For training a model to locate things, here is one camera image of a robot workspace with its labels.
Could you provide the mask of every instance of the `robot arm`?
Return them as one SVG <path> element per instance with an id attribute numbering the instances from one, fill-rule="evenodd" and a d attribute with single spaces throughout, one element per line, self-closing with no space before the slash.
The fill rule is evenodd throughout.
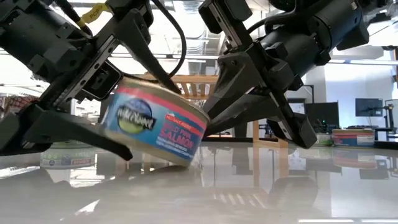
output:
<path id="1" fill-rule="evenodd" d="M 267 118 L 279 138 L 308 148 L 316 141 L 305 115 L 290 109 L 284 93 L 298 90 L 301 77 L 326 64 L 329 51 L 368 42 L 355 0 L 319 0 L 267 18 L 267 35 L 255 41 L 243 21 L 251 15 L 244 0 L 206 0 L 199 12 L 210 32 L 224 31 L 228 50 L 220 56 L 215 92 L 203 109 L 211 120 L 206 134 Z M 107 58 L 120 44 L 166 88 L 180 93 L 151 54 L 148 0 L 108 0 L 113 18 L 94 37 L 77 29 L 41 0 L 0 0 L 0 47 L 50 86 L 34 102 L 0 123 L 0 155 L 42 152 L 56 141 L 77 140 L 130 159 L 129 149 L 101 135 L 85 119 L 60 113 L 72 98 L 103 100 L 127 76 Z"/>

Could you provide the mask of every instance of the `can label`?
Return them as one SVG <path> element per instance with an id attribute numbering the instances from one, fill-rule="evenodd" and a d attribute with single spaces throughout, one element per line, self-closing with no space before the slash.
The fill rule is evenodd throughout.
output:
<path id="1" fill-rule="evenodd" d="M 158 149 L 192 160 L 206 123 L 191 112 L 139 88 L 120 86 L 103 125 Z"/>

